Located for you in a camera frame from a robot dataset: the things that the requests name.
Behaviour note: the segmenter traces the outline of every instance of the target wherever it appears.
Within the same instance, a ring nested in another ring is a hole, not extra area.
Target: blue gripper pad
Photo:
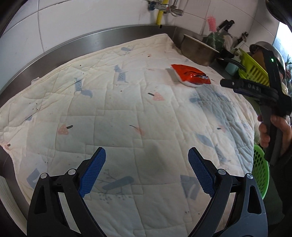
[[[80,178],[80,188],[78,190],[79,195],[84,198],[85,194],[90,193],[101,168],[105,163],[106,153],[103,148],[96,154],[94,160],[87,167],[83,176]]]
[[[205,165],[203,157],[196,148],[191,148],[189,150],[188,158],[204,193],[209,194],[212,198],[215,194],[215,180]]]

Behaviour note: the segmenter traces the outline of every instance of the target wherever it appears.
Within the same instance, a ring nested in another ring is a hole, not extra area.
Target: white quilt
[[[184,86],[171,64],[202,70],[212,85]],[[230,174],[252,170],[256,113],[222,88],[221,78],[182,56],[166,34],[110,47],[11,98],[0,109],[0,144],[28,202],[41,173],[62,175],[103,147],[107,160],[84,200],[104,232],[187,236],[210,200],[188,163],[189,149]]]

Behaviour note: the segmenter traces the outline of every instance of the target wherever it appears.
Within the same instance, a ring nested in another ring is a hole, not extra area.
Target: pan handle
[[[246,72],[246,70],[245,70],[245,66],[243,66],[240,62],[238,62],[238,61],[236,61],[236,60],[234,60],[234,59],[232,59],[232,58],[221,58],[221,57],[218,57],[218,59],[219,59],[219,60],[222,60],[222,61],[224,61],[224,62],[232,63],[232,64],[234,64],[235,66],[238,66],[240,69],[242,69],[242,70],[244,70],[244,71]]]

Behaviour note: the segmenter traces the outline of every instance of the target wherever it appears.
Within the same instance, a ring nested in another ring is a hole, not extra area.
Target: metal bowl
[[[188,59],[206,67],[219,55],[217,50],[186,34],[184,34],[180,49]]]

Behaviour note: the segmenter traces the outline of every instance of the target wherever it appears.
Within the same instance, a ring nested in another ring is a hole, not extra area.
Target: hand
[[[261,115],[258,116],[258,121],[260,122],[263,121],[263,118]],[[276,115],[271,116],[271,122],[283,132],[282,147],[281,147],[281,152],[280,152],[280,155],[283,155],[287,151],[287,149],[289,148],[292,142],[291,126],[286,122],[284,118],[281,118]],[[260,130],[260,145],[263,148],[267,148],[269,146],[269,142],[271,139],[270,136],[267,134],[267,126],[261,123],[259,126],[259,130]]]

